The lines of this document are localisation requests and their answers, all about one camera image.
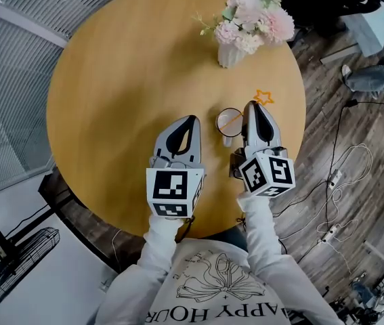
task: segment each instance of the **person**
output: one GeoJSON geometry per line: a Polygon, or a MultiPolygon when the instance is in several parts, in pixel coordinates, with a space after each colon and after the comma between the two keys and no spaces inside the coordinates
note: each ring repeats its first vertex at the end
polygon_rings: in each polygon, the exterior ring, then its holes
{"type": "Polygon", "coordinates": [[[269,200],[238,197],[248,252],[217,240],[175,243],[181,219],[151,215],[136,265],[119,274],[95,323],[290,324],[301,312],[312,324],[342,325],[290,255],[281,253],[269,200]]]}
{"type": "Polygon", "coordinates": [[[384,56],[377,65],[354,72],[348,65],[344,64],[341,72],[343,82],[353,92],[367,91],[372,98],[378,99],[379,92],[384,91],[384,56]]]}

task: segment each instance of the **floor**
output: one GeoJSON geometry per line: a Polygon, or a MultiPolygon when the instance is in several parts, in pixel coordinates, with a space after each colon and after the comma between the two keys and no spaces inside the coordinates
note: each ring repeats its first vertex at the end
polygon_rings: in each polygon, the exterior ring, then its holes
{"type": "MultiPolygon", "coordinates": [[[[376,64],[384,55],[383,49],[381,53],[369,58],[353,55],[326,66],[320,63],[320,58],[332,49],[351,44],[348,34],[326,40],[310,33],[293,48],[305,84],[307,117],[303,144],[295,162],[297,187],[295,191],[272,203],[275,214],[294,200],[301,200],[327,178],[339,114],[344,103],[351,97],[351,93],[341,82],[340,67],[343,61],[356,69],[376,64]]],[[[370,101],[370,98],[363,95],[358,100],[370,101]]],[[[384,102],[384,94],[379,102],[384,102]]],[[[300,266],[321,293],[324,293],[326,286],[330,287],[326,296],[328,301],[348,294],[350,276],[354,277],[366,270],[366,282],[373,285],[384,273],[384,263],[362,245],[367,239],[384,254],[384,106],[359,104],[343,111],[335,160],[348,147],[361,143],[365,143],[370,149],[373,164],[370,173],[362,181],[344,187],[341,198],[337,201],[339,216],[332,224],[347,224],[336,234],[343,242],[334,239],[330,242],[332,246],[314,246],[317,238],[322,236],[316,231],[316,227],[326,220],[325,207],[320,211],[326,198],[324,185],[318,186],[307,200],[289,207],[275,218],[276,231],[284,238],[305,227],[316,216],[303,230],[283,242],[289,254],[300,261],[300,266]]],[[[368,153],[365,149],[353,150],[340,166],[343,176],[339,184],[359,177],[367,166],[367,160],[368,153]]],[[[55,182],[54,192],[65,186],[59,173],[56,173],[55,182]]],[[[336,193],[336,200],[339,197],[340,194],[336,193]]],[[[119,271],[138,259],[144,244],[143,238],[104,223],[75,201],[69,202],[62,211],[97,249],[109,257],[119,271]],[[113,238],[116,256],[112,247],[113,238]]],[[[334,204],[329,201],[328,219],[333,219],[336,214],[334,204]]],[[[326,226],[321,225],[320,229],[326,231],[326,226]]]]}

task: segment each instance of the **star sticker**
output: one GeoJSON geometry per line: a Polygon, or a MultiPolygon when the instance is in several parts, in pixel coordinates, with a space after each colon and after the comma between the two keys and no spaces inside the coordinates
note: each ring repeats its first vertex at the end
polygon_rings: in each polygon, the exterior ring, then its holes
{"type": "Polygon", "coordinates": [[[261,90],[257,90],[257,95],[253,97],[257,102],[259,102],[262,106],[265,106],[265,104],[274,104],[274,101],[272,100],[272,93],[269,91],[266,91],[265,93],[261,90]]]}

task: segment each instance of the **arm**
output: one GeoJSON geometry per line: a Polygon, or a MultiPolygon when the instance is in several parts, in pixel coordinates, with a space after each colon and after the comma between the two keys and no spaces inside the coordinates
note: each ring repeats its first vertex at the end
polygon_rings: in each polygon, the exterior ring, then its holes
{"type": "Polygon", "coordinates": [[[95,323],[142,324],[148,310],[171,269],[175,252],[175,235],[183,225],[181,219],[150,217],[150,230],[144,235],[145,245],[136,265],[119,274],[101,304],[95,323]]]}
{"type": "Polygon", "coordinates": [[[246,216],[247,260],[252,272],[276,292],[287,309],[300,311],[312,324],[343,324],[294,259],[281,254],[268,198],[243,193],[237,201],[246,216]]]}

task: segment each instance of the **white vase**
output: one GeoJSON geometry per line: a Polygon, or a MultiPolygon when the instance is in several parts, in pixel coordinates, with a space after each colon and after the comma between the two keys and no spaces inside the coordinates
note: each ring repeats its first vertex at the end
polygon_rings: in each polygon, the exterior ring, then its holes
{"type": "Polygon", "coordinates": [[[246,56],[246,52],[238,49],[234,45],[221,45],[219,44],[219,51],[217,58],[220,66],[224,68],[231,68],[237,64],[241,59],[246,56]]]}

